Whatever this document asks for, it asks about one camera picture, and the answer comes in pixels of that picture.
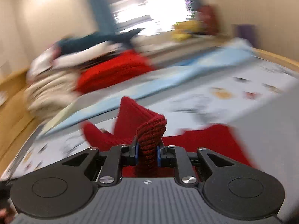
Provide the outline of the right hand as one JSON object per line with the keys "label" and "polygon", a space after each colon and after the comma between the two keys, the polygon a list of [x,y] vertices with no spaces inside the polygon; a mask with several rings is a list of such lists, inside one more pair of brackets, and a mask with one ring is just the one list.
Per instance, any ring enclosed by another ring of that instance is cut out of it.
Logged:
{"label": "right hand", "polygon": [[0,210],[0,223],[9,224],[15,216],[15,211],[11,208],[3,208]]}

